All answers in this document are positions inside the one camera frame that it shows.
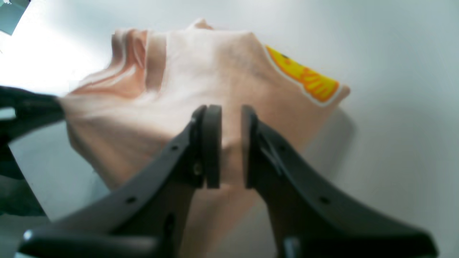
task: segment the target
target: white backdrop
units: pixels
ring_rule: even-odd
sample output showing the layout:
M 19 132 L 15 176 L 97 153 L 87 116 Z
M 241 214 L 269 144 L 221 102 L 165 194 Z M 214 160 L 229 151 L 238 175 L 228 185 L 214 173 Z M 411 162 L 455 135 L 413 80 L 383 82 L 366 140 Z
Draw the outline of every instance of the white backdrop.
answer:
M 459 256 L 457 0 L 33 0 L 2 49 L 0 84 L 64 94 L 108 64 L 115 29 L 180 29 L 198 17 L 252 30 L 350 85 L 305 157 L 351 196 L 428 229 L 442 258 Z M 50 219 L 107 193 L 69 147 L 64 124 L 11 148 Z M 219 252 L 272 252 L 262 210 Z

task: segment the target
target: peach t-shirt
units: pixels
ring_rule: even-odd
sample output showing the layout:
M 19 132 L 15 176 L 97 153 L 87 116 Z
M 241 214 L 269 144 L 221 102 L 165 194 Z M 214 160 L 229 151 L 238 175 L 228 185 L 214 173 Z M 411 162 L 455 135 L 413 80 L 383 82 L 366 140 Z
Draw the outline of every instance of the peach t-shirt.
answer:
M 261 44 L 248 31 L 118 30 L 108 68 L 60 99 L 73 148 L 116 189 L 183 130 L 200 105 L 223 109 L 221 186 L 196 191 L 181 254 L 204 257 L 259 200 L 244 188 L 241 106 L 298 150 L 349 88 Z

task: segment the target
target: black plastic arm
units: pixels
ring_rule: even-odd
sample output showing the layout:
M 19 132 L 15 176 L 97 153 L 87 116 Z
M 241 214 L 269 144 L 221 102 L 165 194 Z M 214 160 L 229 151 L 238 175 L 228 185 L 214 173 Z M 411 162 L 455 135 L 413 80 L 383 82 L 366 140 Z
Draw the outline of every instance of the black plastic arm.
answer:
M 279 257 L 436 257 L 429 234 L 358 203 L 318 175 L 291 145 L 242 108 L 246 185 L 268 206 Z
M 64 119 L 57 97 L 0 86 L 0 109 L 14 108 L 16 117 L 0 119 L 0 147 L 34 129 Z
M 220 142 L 221 108 L 198 108 L 137 176 L 83 210 L 28 230 L 19 251 L 39 258 L 175 257 L 195 189 L 205 178 L 208 187 L 219 186 Z

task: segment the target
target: yellow graphic print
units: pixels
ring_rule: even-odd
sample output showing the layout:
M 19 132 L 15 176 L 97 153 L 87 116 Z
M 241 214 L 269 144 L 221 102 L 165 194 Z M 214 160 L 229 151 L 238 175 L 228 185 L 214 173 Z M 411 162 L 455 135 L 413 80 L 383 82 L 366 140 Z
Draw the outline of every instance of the yellow graphic print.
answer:
M 290 78 L 301 83 L 304 90 L 317 101 L 327 102 L 338 90 L 339 83 L 337 81 L 295 62 L 269 46 L 266 46 L 266 49 L 279 69 Z

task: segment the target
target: screw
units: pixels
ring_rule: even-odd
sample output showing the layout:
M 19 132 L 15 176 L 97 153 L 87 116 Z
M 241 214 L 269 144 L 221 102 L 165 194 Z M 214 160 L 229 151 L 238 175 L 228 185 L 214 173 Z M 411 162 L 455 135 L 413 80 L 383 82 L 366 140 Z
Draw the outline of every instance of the screw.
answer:
M 202 165 L 199 162 L 196 162 L 194 167 L 193 167 L 193 172 L 195 175 L 201 175 L 202 174 Z

